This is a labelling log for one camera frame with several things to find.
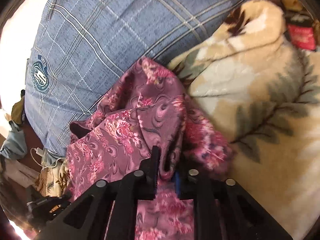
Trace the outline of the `red patterned cloth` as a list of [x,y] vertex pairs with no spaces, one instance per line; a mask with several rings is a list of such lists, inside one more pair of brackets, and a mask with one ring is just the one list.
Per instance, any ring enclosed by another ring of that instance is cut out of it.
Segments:
[[300,49],[316,50],[316,40],[312,27],[301,27],[294,24],[287,25],[291,42]]

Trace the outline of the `blue plaid pillow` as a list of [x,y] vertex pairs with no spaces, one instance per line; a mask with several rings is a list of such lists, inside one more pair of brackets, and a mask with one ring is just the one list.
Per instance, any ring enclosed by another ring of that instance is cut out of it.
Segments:
[[141,56],[165,65],[210,37],[245,0],[48,0],[27,64],[25,113],[64,156],[69,124],[87,118]]

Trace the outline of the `cream leaf pattern blanket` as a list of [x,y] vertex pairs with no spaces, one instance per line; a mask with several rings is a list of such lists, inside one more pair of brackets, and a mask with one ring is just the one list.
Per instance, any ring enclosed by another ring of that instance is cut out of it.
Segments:
[[[319,53],[296,48],[286,30],[280,7],[250,0],[165,68],[233,151],[226,173],[197,162],[200,169],[231,176],[304,239],[319,217]],[[71,191],[67,147],[53,164],[43,161],[48,196]]]

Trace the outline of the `grey-green cloth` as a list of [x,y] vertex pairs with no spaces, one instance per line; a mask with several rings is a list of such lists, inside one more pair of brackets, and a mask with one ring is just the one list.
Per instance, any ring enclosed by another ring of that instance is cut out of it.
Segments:
[[22,159],[28,152],[24,131],[12,120],[9,125],[11,130],[1,147],[1,156],[10,160]]

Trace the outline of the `pink floral garment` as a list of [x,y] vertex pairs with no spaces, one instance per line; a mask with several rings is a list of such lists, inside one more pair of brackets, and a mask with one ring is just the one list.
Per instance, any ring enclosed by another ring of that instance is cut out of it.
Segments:
[[212,175],[226,173],[233,151],[177,76],[143,57],[103,96],[97,110],[70,124],[67,159],[72,198],[97,180],[121,180],[161,150],[156,198],[138,203],[136,239],[193,239],[193,202],[179,200],[171,178],[180,157]]

